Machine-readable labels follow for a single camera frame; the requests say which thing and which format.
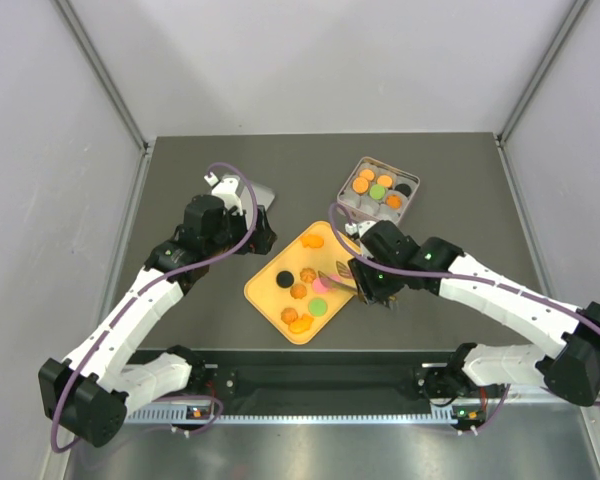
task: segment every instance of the black disc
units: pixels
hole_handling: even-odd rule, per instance
[[[406,183],[401,183],[400,185],[396,185],[396,188],[394,188],[394,190],[396,192],[400,192],[407,198],[409,198],[409,196],[411,195],[411,187],[409,185],[407,185]]]
[[[290,288],[293,285],[293,273],[283,270],[276,277],[276,283],[280,288]]]

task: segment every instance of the green circle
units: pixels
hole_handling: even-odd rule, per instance
[[[314,317],[321,317],[327,313],[327,302],[321,298],[314,298],[309,302],[309,313]]]
[[[377,183],[371,187],[371,189],[369,190],[369,196],[371,198],[373,198],[374,200],[382,200],[382,197],[384,197],[384,194],[387,192],[387,189],[384,188],[382,185],[378,185]]]

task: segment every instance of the orange tray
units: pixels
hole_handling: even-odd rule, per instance
[[[324,240],[324,244],[319,248],[303,246],[302,240],[307,235],[317,236]],[[358,246],[345,238],[356,252],[360,249]],[[327,222],[316,222],[307,228],[302,234],[292,241],[282,252],[271,260],[262,270],[260,270],[244,287],[244,295],[247,300],[258,309],[262,315],[276,327],[287,340],[296,345],[303,345],[309,342],[338,311],[353,296],[351,293],[324,287],[317,293],[313,283],[304,282],[300,278],[300,272],[305,268],[310,268],[317,274],[321,271],[327,275],[336,275],[336,262],[344,265],[351,258],[344,248],[333,236],[331,227]],[[303,298],[293,298],[292,288],[279,287],[276,282],[277,275],[282,271],[288,271],[293,274],[294,286],[301,284],[306,288],[307,294]],[[342,283],[355,287],[355,282],[351,279],[335,278]],[[314,299],[322,299],[326,302],[327,308],[323,315],[311,316],[309,312],[309,303]],[[282,321],[282,311],[286,308],[293,308],[297,312],[298,321],[303,315],[310,315],[313,318],[308,330],[301,333],[293,333],[291,326]]]

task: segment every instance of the wall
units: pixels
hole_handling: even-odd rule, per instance
[[[571,0],[72,0],[148,138],[499,131]]]
[[[508,150],[558,295],[600,302],[600,0],[587,8]]]
[[[51,2],[0,2],[0,479],[39,476],[37,372],[95,325],[139,158]]]

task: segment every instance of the gray floor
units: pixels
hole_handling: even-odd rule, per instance
[[[509,278],[538,287],[491,134],[160,138],[121,289],[130,286],[152,247],[172,234],[190,198],[207,191],[202,177],[211,162],[230,162],[275,190],[270,222],[279,240],[269,257],[235,256],[212,267],[143,346],[451,350],[462,342],[522,342],[513,332],[468,308],[426,293],[404,291],[399,295],[398,312],[351,301],[309,344],[296,347],[247,302],[243,295],[247,280],[308,225],[327,218],[338,189],[365,155],[421,178],[422,187],[401,225],[405,233],[416,241],[445,238]]]
[[[511,405],[478,437],[440,427],[223,427],[185,440],[152,432],[133,440],[101,468],[72,462],[72,480],[595,480],[600,473],[568,405]],[[137,434],[127,427],[120,433]],[[85,449],[92,467],[111,450]]]

